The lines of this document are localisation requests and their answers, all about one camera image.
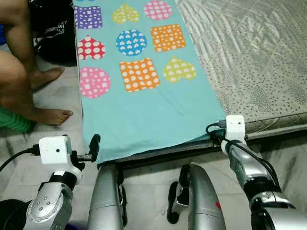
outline foot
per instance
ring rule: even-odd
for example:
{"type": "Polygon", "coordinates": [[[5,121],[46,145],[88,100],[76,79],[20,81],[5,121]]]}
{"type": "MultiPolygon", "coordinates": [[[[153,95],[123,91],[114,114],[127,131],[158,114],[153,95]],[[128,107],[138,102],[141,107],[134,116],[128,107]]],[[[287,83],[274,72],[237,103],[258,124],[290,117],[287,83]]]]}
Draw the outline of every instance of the foot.
{"type": "Polygon", "coordinates": [[[50,125],[61,125],[72,115],[72,111],[61,109],[35,109],[30,120],[47,123],[50,125]]]}
{"type": "Polygon", "coordinates": [[[65,69],[62,67],[53,68],[44,72],[36,70],[34,73],[30,74],[31,89],[37,90],[48,82],[59,78],[64,70],[65,69]]]}

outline gray mattress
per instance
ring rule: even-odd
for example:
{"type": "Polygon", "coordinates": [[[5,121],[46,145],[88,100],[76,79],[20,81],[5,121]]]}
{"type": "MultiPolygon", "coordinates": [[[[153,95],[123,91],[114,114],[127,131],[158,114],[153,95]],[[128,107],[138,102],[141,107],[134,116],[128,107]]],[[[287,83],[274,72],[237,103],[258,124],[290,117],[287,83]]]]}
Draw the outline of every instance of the gray mattress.
{"type": "Polygon", "coordinates": [[[307,128],[306,0],[177,0],[227,114],[247,133],[307,128]]]}

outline pink circle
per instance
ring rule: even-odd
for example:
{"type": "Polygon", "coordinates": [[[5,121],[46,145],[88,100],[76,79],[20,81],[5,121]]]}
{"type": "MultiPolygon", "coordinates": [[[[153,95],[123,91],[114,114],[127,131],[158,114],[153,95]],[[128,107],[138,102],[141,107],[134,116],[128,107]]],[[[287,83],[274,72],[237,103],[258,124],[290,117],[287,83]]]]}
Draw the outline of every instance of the pink circle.
{"type": "Polygon", "coordinates": [[[172,8],[166,2],[161,0],[152,0],[144,6],[144,13],[147,17],[160,21],[169,18],[172,15],[172,8]]]}
{"type": "Polygon", "coordinates": [[[82,96],[97,98],[111,88],[111,78],[99,68],[83,67],[80,70],[80,92],[82,96]]]}

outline fabric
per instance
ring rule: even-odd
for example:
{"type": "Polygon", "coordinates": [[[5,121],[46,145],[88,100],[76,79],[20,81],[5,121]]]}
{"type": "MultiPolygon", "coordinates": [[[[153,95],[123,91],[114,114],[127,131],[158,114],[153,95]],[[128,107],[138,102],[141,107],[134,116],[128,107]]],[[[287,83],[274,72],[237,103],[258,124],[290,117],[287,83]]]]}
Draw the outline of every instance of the fabric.
{"type": "Polygon", "coordinates": [[[177,0],[227,114],[249,132],[307,124],[305,0],[177,0]]]}
{"type": "Polygon", "coordinates": [[[174,0],[74,8],[83,138],[101,135],[97,163],[190,141],[224,119],[174,0]]]}

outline tile floor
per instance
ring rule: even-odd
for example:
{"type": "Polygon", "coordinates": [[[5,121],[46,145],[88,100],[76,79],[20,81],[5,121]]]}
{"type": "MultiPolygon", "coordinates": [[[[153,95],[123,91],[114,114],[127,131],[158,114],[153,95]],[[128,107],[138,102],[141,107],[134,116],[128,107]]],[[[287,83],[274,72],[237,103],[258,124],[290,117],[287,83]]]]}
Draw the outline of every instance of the tile floor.
{"type": "MultiPolygon", "coordinates": [[[[38,61],[42,70],[50,64],[38,61]]],[[[64,74],[46,88],[35,93],[35,103],[42,108],[71,109],[74,115],[61,126],[37,124],[28,134],[0,129],[0,163],[10,155],[36,144],[45,136],[68,134],[72,147],[85,153],[83,145],[82,112],[78,95],[77,68],[66,68],[64,74]]],[[[301,137],[284,142],[257,146],[264,158],[276,167],[286,195],[302,211],[307,213],[307,138],[301,137]]],[[[128,170],[124,172],[127,192],[128,224],[126,230],[185,230],[188,213],[184,212],[176,225],[166,220],[167,195],[170,184],[178,179],[180,167],[189,162],[199,163],[210,176],[216,188],[224,212],[228,230],[250,230],[248,201],[238,185],[229,161],[221,152],[200,155],[179,161],[171,161],[128,170]]],[[[75,187],[71,220],[86,221],[91,201],[97,167],[87,163],[82,182],[75,187]]],[[[24,155],[12,163],[0,175],[0,200],[15,198],[23,201],[33,199],[47,173],[39,157],[24,155]]]]}

